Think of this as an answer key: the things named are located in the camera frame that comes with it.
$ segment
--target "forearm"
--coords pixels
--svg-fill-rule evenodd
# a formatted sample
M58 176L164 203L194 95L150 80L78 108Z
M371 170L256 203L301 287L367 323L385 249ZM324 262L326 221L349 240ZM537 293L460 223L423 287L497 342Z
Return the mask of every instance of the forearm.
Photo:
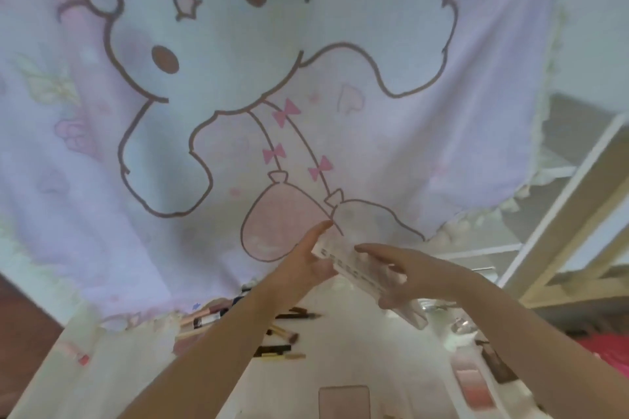
M555 419L626 418L629 381L480 276L460 304Z
M238 383L276 315L263 284L177 358L120 419L213 419Z

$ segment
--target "person's left hand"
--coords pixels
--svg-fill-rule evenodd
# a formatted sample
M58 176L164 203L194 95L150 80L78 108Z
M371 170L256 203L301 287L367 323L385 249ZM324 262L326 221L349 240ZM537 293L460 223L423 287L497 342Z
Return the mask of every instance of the person's left hand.
M255 288L272 298L276 313L288 311L312 288L336 275L331 260L321 260L312 254L319 236L332 225L327 220L311 228L277 269Z

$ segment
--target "hand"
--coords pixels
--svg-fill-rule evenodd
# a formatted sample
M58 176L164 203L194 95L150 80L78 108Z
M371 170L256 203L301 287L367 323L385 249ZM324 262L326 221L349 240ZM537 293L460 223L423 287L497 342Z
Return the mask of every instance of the hand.
M288 311L312 288L336 275L331 260L320 260L312 255L319 236L332 225L333 222L328 220L311 228L277 269L256 287L266 288L273 297L276 313Z
M378 301L380 308L390 310L416 298L459 301L459 294L479 276L457 264L436 259L410 248L382 244L362 244L357 252L366 252L406 275L406 282L391 289Z

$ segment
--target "person's right hand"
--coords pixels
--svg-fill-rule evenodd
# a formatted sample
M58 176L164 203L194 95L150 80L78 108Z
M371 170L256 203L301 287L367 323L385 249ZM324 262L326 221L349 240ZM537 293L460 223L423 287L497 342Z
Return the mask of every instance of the person's right hand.
M480 275L452 262L436 259L410 248L382 244L361 244L365 252L406 275L406 282L390 290L378 301L380 308L390 310L416 298L459 301L460 293Z

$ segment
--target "brown wooden floor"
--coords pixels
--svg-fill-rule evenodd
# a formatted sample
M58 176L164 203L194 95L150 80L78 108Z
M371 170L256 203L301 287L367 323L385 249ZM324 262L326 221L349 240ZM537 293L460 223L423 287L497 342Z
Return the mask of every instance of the brown wooden floor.
M0 418L9 415L61 331L0 276Z

